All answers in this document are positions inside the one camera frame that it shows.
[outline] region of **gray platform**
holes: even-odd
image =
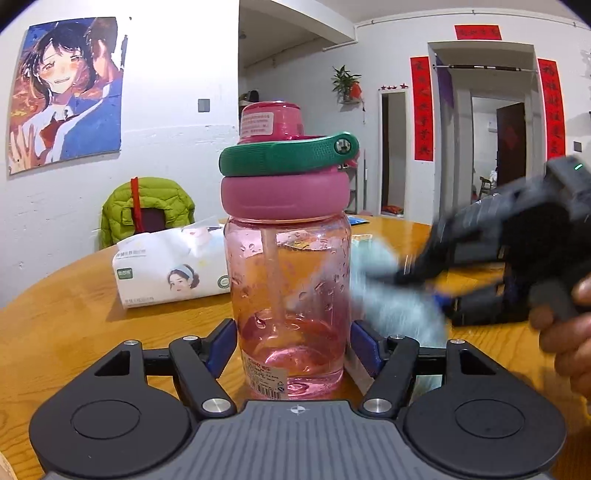
[[[450,480],[424,463],[386,420],[346,401],[250,401],[202,423],[189,446],[142,480]],[[532,480],[549,480],[537,475]],[[63,480],[55,473],[46,480]]]

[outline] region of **curtain rod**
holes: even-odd
[[[491,65],[433,65],[434,69],[458,69],[458,70],[502,70],[504,72],[530,72],[538,73],[538,70],[520,69],[519,67],[499,67]]]

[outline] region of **doorway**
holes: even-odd
[[[497,185],[499,169],[501,184],[543,174],[543,102],[534,47],[502,41],[451,41],[429,46],[430,63],[437,72],[434,107],[440,111],[435,117],[435,215],[471,204],[478,199],[483,183],[483,194],[493,190],[492,182],[480,177],[490,181],[495,168]],[[520,104],[499,112],[501,134],[495,132],[496,139],[488,136],[486,154],[475,145],[474,98],[505,100],[494,109],[494,116],[490,112],[491,129],[497,130],[496,110]],[[485,125],[484,133],[492,134],[488,121]]]
[[[526,175],[525,103],[472,97],[472,201]]]
[[[404,218],[407,162],[406,91],[380,92],[380,214]]]

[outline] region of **red strap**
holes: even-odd
[[[138,177],[131,179],[131,197],[134,200],[134,222],[135,233],[144,233],[142,224],[142,209],[139,204],[139,181]]]

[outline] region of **green handle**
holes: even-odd
[[[225,177],[289,175],[343,165],[358,152],[357,138],[342,132],[310,140],[234,145],[222,151],[219,167]]]

